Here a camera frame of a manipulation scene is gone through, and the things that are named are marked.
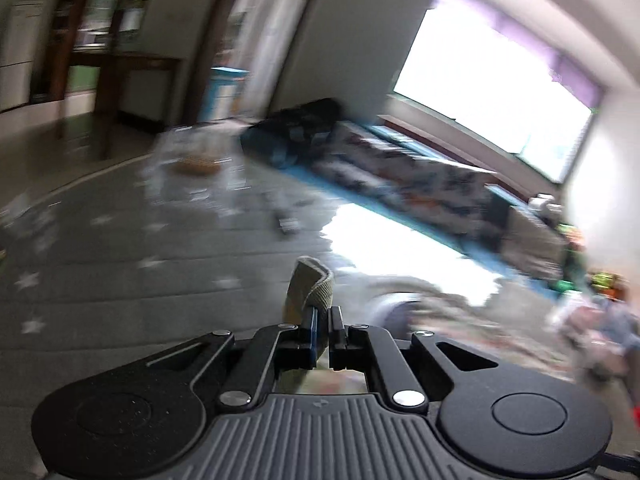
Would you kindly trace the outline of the green patterned children's garment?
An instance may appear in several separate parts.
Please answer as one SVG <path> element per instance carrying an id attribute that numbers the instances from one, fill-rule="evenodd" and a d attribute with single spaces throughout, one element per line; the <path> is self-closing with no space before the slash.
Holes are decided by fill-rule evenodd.
<path id="1" fill-rule="evenodd" d="M 299 325 L 306 307 L 326 314 L 333 304 L 333 272 L 319 259 L 300 256 L 288 283 L 282 322 Z"/>

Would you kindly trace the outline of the dark clothes pile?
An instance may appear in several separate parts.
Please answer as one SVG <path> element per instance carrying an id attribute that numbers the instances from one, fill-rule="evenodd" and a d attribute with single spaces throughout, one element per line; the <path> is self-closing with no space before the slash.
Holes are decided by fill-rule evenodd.
<path id="1" fill-rule="evenodd" d="M 329 132 L 342 117 L 343 107 L 332 98 L 278 110 L 258 122 L 256 127 L 294 140 L 309 139 L 318 132 Z"/>

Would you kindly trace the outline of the blue sofa cover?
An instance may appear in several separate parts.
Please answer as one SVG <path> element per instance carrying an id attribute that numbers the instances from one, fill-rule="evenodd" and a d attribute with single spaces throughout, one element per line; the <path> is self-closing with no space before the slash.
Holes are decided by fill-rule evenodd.
<path id="1" fill-rule="evenodd" d="M 273 167 L 312 172 L 464 247 L 491 252 L 559 294 L 585 285 L 584 258 L 568 224 L 506 190 L 494 172 L 393 130 L 267 119 L 245 130 L 241 145 Z"/>

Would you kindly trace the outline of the butterfly print pillow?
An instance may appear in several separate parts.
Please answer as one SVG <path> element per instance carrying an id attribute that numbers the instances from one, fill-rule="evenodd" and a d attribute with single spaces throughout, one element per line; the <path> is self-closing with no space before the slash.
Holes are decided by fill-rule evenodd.
<path id="1" fill-rule="evenodd" d="M 380 136 L 352 122 L 339 122 L 311 168 L 451 234 L 475 238 L 489 229 L 489 185 L 495 182 L 495 174 L 410 150 L 396 136 Z"/>

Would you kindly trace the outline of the clear plastic bag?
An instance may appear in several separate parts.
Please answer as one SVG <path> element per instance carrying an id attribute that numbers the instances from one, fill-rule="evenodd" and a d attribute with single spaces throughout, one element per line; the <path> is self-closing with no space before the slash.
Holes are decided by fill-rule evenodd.
<path id="1" fill-rule="evenodd" d="M 232 211 L 246 189 L 241 130 L 231 122 L 173 128 L 154 141 L 141 179 L 154 205 Z"/>

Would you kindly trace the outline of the grey cushion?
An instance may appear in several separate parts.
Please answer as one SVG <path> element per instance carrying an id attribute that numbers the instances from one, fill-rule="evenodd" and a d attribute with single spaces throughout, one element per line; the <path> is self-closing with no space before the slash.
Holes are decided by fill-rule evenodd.
<path id="1" fill-rule="evenodd" d="M 503 260 L 523 274 L 547 282 L 562 278 L 567 242 L 522 207 L 510 207 L 500 245 Z"/>

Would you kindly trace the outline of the dark wooden chair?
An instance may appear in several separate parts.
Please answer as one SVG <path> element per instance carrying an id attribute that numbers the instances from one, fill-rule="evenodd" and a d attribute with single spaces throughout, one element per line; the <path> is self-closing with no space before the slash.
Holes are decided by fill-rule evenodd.
<path id="1" fill-rule="evenodd" d="M 66 67 L 98 71 L 92 124 L 100 159 L 111 157 L 117 127 L 159 133 L 171 123 L 180 58 L 146 52 L 75 50 Z"/>

